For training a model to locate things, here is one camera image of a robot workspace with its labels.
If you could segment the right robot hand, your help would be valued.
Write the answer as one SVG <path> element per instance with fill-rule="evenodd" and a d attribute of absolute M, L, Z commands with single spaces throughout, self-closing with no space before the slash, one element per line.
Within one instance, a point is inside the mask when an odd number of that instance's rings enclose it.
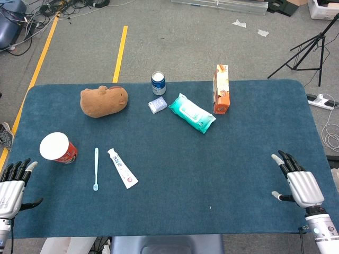
<path fill-rule="evenodd" d="M 322 205 L 325 199 L 312 172 L 306 171 L 291 154 L 281 150 L 278 153 L 280 156 L 272 154 L 271 158 L 281 169 L 291 195 L 283 195 L 277 191 L 273 191 L 272 195 L 280 201 L 294 202 L 301 208 Z"/>

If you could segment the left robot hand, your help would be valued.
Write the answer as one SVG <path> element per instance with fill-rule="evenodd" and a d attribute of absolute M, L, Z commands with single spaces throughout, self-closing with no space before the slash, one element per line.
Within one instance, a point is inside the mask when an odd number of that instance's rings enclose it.
<path fill-rule="evenodd" d="M 30 161 L 28 158 L 8 164 L 1 174 L 1 220 L 11 220 L 20 211 L 32 209 L 43 201 L 40 198 L 32 203 L 22 203 L 25 188 L 38 165 L 37 161 Z"/>

